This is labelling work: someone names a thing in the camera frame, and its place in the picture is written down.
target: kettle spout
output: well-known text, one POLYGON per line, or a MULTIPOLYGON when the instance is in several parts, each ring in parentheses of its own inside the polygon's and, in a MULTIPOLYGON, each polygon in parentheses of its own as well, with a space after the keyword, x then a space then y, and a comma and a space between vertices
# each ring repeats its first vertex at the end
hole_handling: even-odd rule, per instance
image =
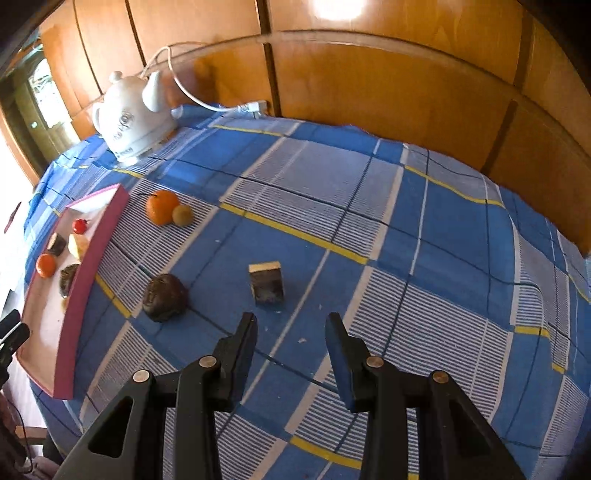
POLYGON ((166 102, 166 95, 164 94, 164 87, 160 81, 161 73, 161 71, 157 71, 150 75, 148 83, 144 87, 144 90, 142 90, 144 105, 154 113, 169 108, 166 102))

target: wooden panel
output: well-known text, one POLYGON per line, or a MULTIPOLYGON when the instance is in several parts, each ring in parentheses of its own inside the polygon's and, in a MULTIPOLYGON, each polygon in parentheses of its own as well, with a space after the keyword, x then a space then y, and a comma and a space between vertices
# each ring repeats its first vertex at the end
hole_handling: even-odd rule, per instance
POLYGON ((579 151, 518 108, 491 179, 548 217, 581 253, 591 251, 591 167, 579 151))
MULTIPOLYGON (((271 88, 263 46, 258 44, 218 51, 175 67, 181 83, 189 92, 208 103, 235 106, 266 100, 271 102, 271 88)), ((171 106, 191 103, 180 91, 168 70, 164 84, 171 106)))
POLYGON ((451 155, 479 170, 509 98, 498 81, 366 47, 273 46, 285 116, 354 124, 451 155))
POLYGON ((556 40, 537 21, 523 91, 591 154, 591 95, 556 40))
POLYGON ((76 27, 72 0, 66 0, 40 26, 51 75, 70 115, 99 95, 76 27))
POLYGON ((125 8, 125 0, 76 0, 80 33, 101 90, 109 75, 120 70, 133 75, 144 67, 125 8))
POLYGON ((72 126, 80 140, 84 140, 91 135, 96 133, 95 126, 92 124, 92 107, 88 107, 86 110, 82 110, 79 114, 72 117, 72 126))
POLYGON ((37 185, 39 182, 39 175, 35 171, 35 169, 31 166, 27 157, 25 156, 24 152, 22 151, 21 147, 18 145, 17 140, 14 138, 12 131, 10 130, 10 126, 6 121, 6 117, 4 116, 4 112, 0 107, 0 137, 4 139, 4 142, 8 146, 12 156, 17 161, 18 166, 22 170, 22 172, 27 177, 28 181, 31 182, 31 185, 37 185))
POLYGON ((255 0, 129 0, 129 6, 146 60, 176 42, 215 43, 261 33, 255 0))
POLYGON ((512 83, 521 38, 516 0, 269 0, 274 30, 401 38, 450 53, 512 83))

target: small round fruit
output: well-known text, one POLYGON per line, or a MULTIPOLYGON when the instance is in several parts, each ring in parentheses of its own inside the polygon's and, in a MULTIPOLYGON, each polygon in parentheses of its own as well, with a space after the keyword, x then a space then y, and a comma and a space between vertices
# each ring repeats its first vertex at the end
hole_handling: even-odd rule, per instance
POLYGON ((88 220, 84 220, 83 218, 77 218, 76 220, 74 220, 74 223, 72 224, 72 230, 74 230, 74 233, 82 235, 84 232, 86 232, 87 224, 88 220))
POLYGON ((157 190, 146 200, 146 215, 158 226, 173 221, 173 210, 180 204, 178 197, 170 190, 157 190))
POLYGON ((193 223, 193 211, 189 205, 179 205, 173 210, 173 222, 176 226, 187 226, 193 223))
POLYGON ((51 254, 39 255, 35 267, 41 278, 50 278, 56 272, 56 258, 51 254))

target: wooden wall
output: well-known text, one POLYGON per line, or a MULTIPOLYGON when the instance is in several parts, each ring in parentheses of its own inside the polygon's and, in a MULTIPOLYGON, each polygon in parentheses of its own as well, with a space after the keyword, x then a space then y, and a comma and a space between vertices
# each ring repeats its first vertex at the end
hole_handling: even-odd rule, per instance
MULTIPOLYGON (((138 73, 166 44, 218 44, 179 67, 204 100, 266 99, 277 115, 452 155, 591 251, 591 96, 545 28, 517 0, 346 4, 66 0, 41 38, 82 138, 112 70, 138 73)), ((185 102, 167 83, 171 104, 185 102)))

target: wooden block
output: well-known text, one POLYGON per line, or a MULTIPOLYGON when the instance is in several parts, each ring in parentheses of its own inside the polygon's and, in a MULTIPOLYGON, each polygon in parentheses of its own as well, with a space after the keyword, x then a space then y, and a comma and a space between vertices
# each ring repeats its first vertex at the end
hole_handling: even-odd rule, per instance
POLYGON ((248 265, 248 273, 251 276, 252 296, 257 303, 283 301, 283 280, 278 261, 248 265))

